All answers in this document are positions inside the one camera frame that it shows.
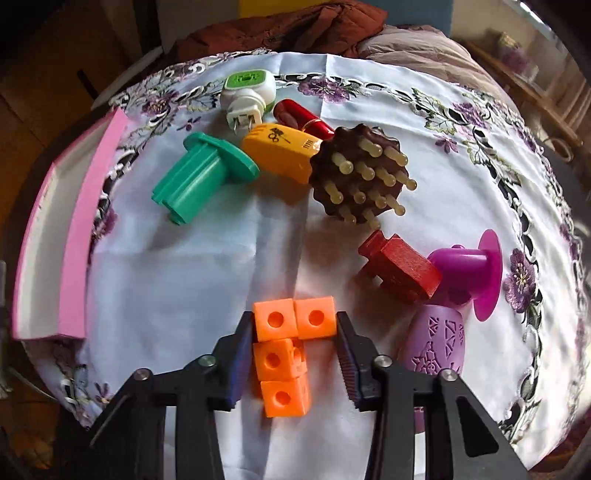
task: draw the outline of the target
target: red cylinder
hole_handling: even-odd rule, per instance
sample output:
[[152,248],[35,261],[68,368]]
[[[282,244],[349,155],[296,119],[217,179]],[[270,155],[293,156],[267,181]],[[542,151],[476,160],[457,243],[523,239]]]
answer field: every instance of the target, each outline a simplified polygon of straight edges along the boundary
[[328,140],[335,134],[320,118],[289,98],[275,105],[273,115],[279,124],[302,130],[321,140]]

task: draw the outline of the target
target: purple suction cup toy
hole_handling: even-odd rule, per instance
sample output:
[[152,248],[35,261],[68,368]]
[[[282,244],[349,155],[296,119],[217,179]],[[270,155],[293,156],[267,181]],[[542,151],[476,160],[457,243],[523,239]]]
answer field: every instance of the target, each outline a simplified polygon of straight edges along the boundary
[[460,307],[474,300],[478,320],[491,316],[503,276],[501,244],[494,230],[482,234],[478,249],[454,245],[433,251],[427,259],[443,276],[432,303]]
[[[461,374],[465,352],[462,315],[452,308],[423,305],[413,317],[398,360],[413,372],[437,375],[442,369],[451,368]],[[414,425],[415,433],[425,431],[422,409],[415,409]]]

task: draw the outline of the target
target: pink tray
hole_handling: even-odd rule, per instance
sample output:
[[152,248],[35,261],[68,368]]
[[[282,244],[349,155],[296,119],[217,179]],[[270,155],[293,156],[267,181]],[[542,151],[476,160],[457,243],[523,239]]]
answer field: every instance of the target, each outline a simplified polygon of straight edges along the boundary
[[90,236],[102,185],[127,122],[122,110],[109,113],[47,172],[18,259],[15,339],[84,338]]

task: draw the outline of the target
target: white tablecloth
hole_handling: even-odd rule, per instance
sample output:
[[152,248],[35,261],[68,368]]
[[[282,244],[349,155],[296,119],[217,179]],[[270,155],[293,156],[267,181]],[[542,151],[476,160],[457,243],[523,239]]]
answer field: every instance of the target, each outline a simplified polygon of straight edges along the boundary
[[[413,309],[355,277],[367,225],[327,217],[306,188],[265,173],[254,184],[224,186],[185,226],[150,199],[190,132],[239,144],[219,92],[229,74],[260,68],[277,75],[277,100],[294,99],[333,127],[363,122],[399,139],[418,188],[399,197],[405,216],[379,217],[387,237],[397,233],[426,256],[453,244],[476,248],[484,230],[497,232],[507,293],[487,322],[471,310],[465,318],[463,379],[525,465],[536,464],[586,407],[579,404],[586,300],[569,208],[506,106],[365,60],[221,54],[170,67],[112,100],[131,125],[98,210],[87,339],[27,345],[49,388],[88,426],[135,369],[181,368],[232,333],[253,301],[285,297],[334,296],[359,333],[396,354]],[[307,416],[266,419],[254,380],[233,412],[217,415],[227,479],[363,478],[374,415],[348,400],[330,340],[306,342],[306,351]],[[173,424],[167,478],[174,477]]]

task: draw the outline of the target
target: white and green plug-in device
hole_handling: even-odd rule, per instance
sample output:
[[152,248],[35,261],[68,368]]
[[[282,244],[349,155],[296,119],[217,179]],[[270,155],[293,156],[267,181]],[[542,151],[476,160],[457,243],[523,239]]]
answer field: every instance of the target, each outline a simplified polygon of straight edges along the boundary
[[232,73],[224,83],[220,103],[230,128],[251,129],[275,102],[275,77],[268,70]]

